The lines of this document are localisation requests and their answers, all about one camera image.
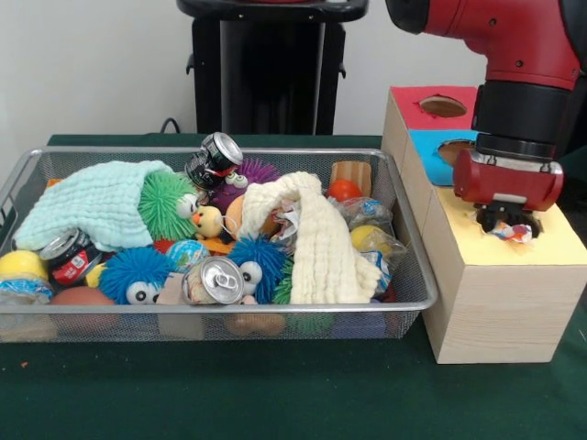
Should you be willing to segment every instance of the soda can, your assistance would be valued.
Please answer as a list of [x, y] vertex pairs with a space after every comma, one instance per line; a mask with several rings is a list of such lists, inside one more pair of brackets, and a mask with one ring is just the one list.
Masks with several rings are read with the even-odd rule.
[[211, 191], [242, 164], [242, 151], [224, 133], [213, 133], [185, 164], [185, 174], [198, 188]]
[[183, 276], [183, 295], [190, 304], [234, 304], [242, 299], [245, 281], [226, 257], [208, 257]]
[[100, 262], [102, 252], [83, 231], [69, 229], [44, 247], [39, 257], [47, 261], [55, 281], [62, 286], [71, 286], [85, 278]]

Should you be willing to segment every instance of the black cable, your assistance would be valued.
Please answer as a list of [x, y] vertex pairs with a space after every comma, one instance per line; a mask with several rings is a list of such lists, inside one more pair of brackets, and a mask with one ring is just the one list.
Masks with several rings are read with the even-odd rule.
[[165, 119], [165, 122], [163, 123], [163, 125], [161, 126], [161, 131], [160, 133], [165, 133], [165, 130], [167, 129], [167, 126], [169, 124], [173, 124], [173, 128], [175, 128], [175, 133], [182, 133], [182, 130], [180, 129], [180, 125], [177, 123], [177, 121], [175, 119], [173, 119], [172, 117], [168, 117], [167, 119]]

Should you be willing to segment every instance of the knit cloth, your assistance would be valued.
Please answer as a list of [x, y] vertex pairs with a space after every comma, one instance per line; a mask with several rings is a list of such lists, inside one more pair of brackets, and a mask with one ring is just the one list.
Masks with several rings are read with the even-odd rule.
[[15, 233], [17, 247], [44, 248], [76, 227], [106, 252], [152, 244], [138, 202], [145, 177], [154, 171], [172, 169], [160, 160], [112, 161], [75, 172], [41, 195]]
[[293, 255], [291, 304], [368, 303], [381, 272], [350, 241], [347, 223], [307, 172], [253, 183], [245, 192], [239, 237], [257, 237], [283, 199], [300, 201], [302, 212]]

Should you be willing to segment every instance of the purple spiky ball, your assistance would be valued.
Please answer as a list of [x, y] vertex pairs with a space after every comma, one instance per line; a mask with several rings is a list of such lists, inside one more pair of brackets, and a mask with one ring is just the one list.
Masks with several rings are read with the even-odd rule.
[[[269, 164], [263, 162], [261, 159], [244, 159], [242, 165], [235, 171], [236, 174], [245, 176], [249, 185], [252, 183], [267, 183], [275, 182], [281, 177], [277, 169]], [[227, 209], [232, 202], [244, 194], [247, 188], [237, 188], [236, 186], [222, 181], [214, 189], [214, 195], [210, 204], [220, 210], [222, 215], [227, 213]]]

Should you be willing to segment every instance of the cream towel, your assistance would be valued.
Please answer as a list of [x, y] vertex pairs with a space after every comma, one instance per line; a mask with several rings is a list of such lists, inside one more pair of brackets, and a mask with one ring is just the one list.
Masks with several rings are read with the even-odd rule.
[[299, 200], [302, 207], [291, 304], [368, 303], [381, 273], [354, 249], [347, 223], [322, 195], [316, 176], [294, 172], [278, 181], [251, 184], [245, 192], [238, 236], [256, 238], [283, 199]]

